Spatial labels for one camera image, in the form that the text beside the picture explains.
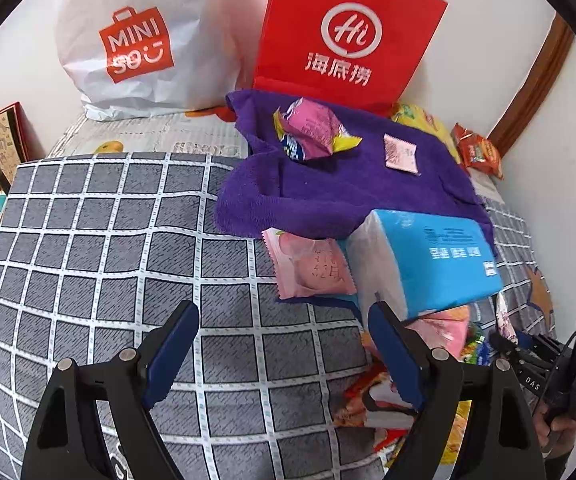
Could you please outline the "right hand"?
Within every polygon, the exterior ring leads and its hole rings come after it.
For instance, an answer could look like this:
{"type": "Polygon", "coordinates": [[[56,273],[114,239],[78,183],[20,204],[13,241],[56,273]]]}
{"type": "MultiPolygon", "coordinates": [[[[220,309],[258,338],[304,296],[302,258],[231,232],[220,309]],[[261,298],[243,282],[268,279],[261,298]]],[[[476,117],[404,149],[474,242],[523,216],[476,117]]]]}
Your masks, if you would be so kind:
{"type": "Polygon", "coordinates": [[[548,415],[549,406],[539,401],[534,408],[533,424],[542,455],[548,460],[554,460],[568,455],[574,448],[576,418],[558,416],[547,422],[548,415]]]}

